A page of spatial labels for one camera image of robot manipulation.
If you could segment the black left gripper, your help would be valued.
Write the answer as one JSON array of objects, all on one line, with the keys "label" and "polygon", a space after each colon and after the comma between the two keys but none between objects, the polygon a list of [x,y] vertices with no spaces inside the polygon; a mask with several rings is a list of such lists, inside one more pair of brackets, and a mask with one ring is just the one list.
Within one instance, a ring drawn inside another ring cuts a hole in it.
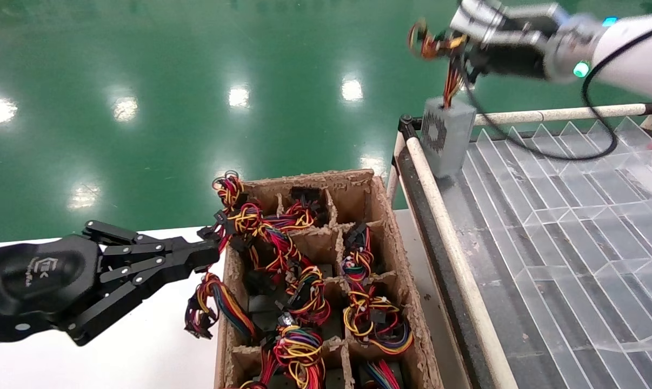
[{"label": "black left gripper", "polygon": [[[0,247],[0,343],[56,330],[84,346],[163,286],[221,258],[214,241],[158,239],[96,220],[82,236]],[[98,275],[98,265],[109,272]]]}]

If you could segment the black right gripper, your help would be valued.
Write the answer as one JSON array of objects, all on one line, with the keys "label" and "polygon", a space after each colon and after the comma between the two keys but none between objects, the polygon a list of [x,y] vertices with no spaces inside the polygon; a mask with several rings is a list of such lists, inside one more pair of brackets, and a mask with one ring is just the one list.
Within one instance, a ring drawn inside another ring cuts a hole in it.
[{"label": "black right gripper", "polygon": [[[459,32],[436,37],[437,54],[459,54],[466,49],[468,36]],[[474,85],[481,74],[526,77],[546,81],[544,69],[545,41],[526,44],[475,45],[468,56],[458,58],[458,73],[462,84]]]}]

